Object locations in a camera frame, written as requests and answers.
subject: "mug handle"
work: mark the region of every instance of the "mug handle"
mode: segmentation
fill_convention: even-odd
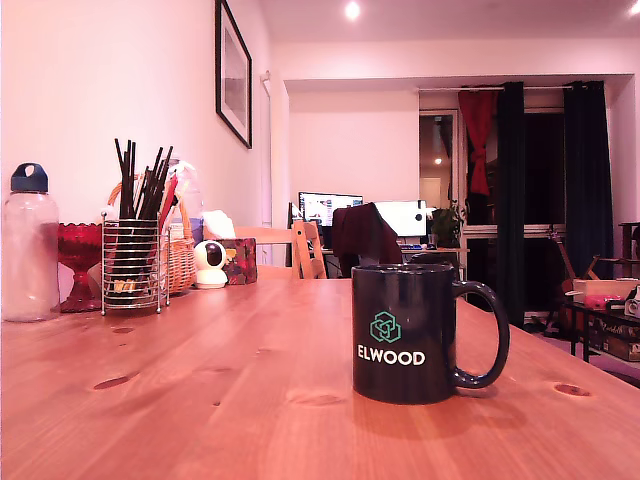
[[[507,355],[509,354],[509,319],[507,313],[502,306],[502,302],[498,300],[496,293],[480,282],[454,282],[453,295],[459,297],[465,293],[477,293],[483,297],[493,309],[493,313],[498,321],[498,354],[491,369],[484,375],[471,375],[464,370],[456,367],[453,372],[453,381],[456,387],[463,388],[483,388],[491,385],[496,381],[505,363],[507,363]]]

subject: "red floral box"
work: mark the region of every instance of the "red floral box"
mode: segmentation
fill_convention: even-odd
[[[256,239],[236,238],[216,240],[227,251],[227,262],[222,270],[229,285],[246,285],[258,279],[256,266]]]

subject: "picture frame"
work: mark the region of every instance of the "picture frame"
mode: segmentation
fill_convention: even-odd
[[[251,55],[227,0],[216,0],[216,112],[247,147],[253,145]]]

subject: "green logo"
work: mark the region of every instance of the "green logo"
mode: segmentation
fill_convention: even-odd
[[[380,312],[371,322],[369,332],[379,342],[393,343],[400,340],[402,329],[396,323],[396,317],[389,312]]]

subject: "red curtain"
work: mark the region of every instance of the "red curtain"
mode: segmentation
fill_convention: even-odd
[[[460,110],[473,144],[471,161],[474,163],[474,168],[470,190],[471,193],[480,193],[486,196],[489,196],[486,169],[487,138],[491,131],[491,116],[496,98],[495,91],[458,93]]]

